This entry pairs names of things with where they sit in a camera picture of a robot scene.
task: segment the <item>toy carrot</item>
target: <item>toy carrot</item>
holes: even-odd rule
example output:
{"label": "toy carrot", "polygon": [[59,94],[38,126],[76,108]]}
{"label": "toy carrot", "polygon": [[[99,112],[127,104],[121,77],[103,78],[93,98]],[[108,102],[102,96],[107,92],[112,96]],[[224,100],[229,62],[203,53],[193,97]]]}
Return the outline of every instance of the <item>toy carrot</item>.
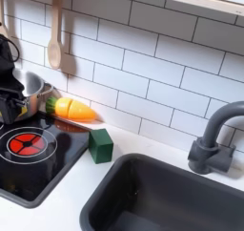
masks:
{"label": "toy carrot", "polygon": [[50,97],[46,103],[46,112],[75,121],[92,121],[96,118],[94,110],[68,97]]}

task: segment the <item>stove burner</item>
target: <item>stove burner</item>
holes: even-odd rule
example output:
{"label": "stove burner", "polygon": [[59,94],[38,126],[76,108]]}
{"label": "stove burner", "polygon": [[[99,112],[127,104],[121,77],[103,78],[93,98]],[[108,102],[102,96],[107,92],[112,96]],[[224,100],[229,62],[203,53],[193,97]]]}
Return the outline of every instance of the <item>stove burner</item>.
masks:
{"label": "stove burner", "polygon": [[0,157],[15,164],[27,165],[44,161],[56,149],[55,136],[41,128],[16,128],[0,137]]}
{"label": "stove burner", "polygon": [[37,156],[43,153],[47,146],[47,140],[43,136],[34,133],[13,136],[7,145],[9,151],[19,157]]}

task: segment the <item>sink basin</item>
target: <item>sink basin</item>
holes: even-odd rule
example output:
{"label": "sink basin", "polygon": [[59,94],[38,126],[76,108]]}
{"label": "sink basin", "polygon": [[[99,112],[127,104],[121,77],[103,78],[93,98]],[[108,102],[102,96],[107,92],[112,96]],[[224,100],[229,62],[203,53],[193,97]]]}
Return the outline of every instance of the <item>sink basin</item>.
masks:
{"label": "sink basin", "polygon": [[244,193],[132,154],[111,168],[81,211],[82,231],[243,231]]}

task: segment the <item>silver pot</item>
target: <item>silver pot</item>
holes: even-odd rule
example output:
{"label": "silver pot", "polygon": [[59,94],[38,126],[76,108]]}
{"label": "silver pot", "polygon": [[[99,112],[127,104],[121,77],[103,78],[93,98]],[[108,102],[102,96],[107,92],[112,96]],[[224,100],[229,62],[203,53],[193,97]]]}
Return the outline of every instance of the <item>silver pot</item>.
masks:
{"label": "silver pot", "polygon": [[23,101],[16,100],[16,105],[22,108],[22,113],[15,119],[15,121],[19,121],[27,119],[38,112],[42,96],[50,93],[53,86],[35,73],[15,69],[13,76],[25,86],[23,96],[26,99]]}

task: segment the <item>hanging utensil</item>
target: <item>hanging utensil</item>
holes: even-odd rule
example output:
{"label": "hanging utensil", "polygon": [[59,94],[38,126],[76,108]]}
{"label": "hanging utensil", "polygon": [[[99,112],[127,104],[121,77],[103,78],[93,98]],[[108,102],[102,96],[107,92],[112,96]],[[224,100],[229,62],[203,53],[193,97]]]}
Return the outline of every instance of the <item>hanging utensil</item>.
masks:
{"label": "hanging utensil", "polygon": [[62,58],[61,8],[62,0],[52,0],[51,41],[48,46],[48,56],[49,62],[54,69],[60,68]]}
{"label": "hanging utensil", "polygon": [[9,37],[4,21],[4,0],[0,0],[0,34]]}

